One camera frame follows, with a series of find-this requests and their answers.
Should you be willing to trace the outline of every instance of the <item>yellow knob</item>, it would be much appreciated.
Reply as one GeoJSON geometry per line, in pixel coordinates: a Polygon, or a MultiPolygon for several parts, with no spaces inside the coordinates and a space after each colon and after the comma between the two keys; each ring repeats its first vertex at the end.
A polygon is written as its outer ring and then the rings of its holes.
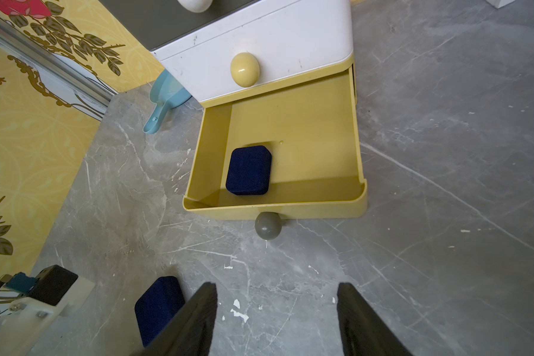
{"type": "Polygon", "coordinates": [[[238,53],[233,57],[231,73],[237,85],[244,88],[250,87],[259,79],[259,63],[251,53],[238,53]]]}

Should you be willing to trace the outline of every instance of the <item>white paint speck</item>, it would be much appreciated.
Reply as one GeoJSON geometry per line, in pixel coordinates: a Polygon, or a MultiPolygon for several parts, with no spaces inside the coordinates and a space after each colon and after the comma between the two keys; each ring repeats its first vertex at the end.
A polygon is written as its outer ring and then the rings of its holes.
{"type": "Polygon", "coordinates": [[[240,312],[237,312],[237,311],[235,311],[235,310],[233,310],[233,309],[230,310],[229,312],[230,312],[230,313],[233,313],[233,316],[235,316],[235,317],[240,317],[240,318],[242,318],[242,319],[243,319],[243,323],[246,323],[246,322],[247,322],[247,319],[249,319],[249,317],[248,317],[247,315],[245,315],[245,314],[241,314],[240,312]]]}

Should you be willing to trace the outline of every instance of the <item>open drawer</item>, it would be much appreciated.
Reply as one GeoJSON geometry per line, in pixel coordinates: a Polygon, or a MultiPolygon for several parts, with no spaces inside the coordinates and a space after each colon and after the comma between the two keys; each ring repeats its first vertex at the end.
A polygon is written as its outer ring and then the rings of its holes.
{"type": "Polygon", "coordinates": [[[204,110],[183,205],[221,220],[359,217],[367,207],[356,122],[354,71],[348,70],[204,110]],[[272,154],[269,191],[235,196],[225,188],[234,149],[272,154]]]}

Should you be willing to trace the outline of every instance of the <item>floral wallpaper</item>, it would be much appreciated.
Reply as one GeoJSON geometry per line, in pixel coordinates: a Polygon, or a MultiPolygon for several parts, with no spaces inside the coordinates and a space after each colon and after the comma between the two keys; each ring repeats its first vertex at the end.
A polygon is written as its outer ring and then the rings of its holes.
{"type": "Polygon", "coordinates": [[[50,89],[0,49],[0,276],[30,273],[100,123],[50,89]]]}
{"type": "Polygon", "coordinates": [[[111,92],[163,67],[97,0],[0,0],[0,18],[111,92]]]}

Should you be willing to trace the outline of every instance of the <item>screw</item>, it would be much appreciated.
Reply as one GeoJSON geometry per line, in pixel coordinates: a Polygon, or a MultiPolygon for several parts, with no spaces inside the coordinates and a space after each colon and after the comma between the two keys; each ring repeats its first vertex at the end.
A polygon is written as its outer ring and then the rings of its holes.
{"type": "Polygon", "coordinates": [[[11,312],[13,312],[13,311],[17,312],[18,310],[24,310],[25,308],[26,308],[26,305],[24,303],[18,303],[18,304],[10,305],[10,307],[8,309],[11,312]]]}

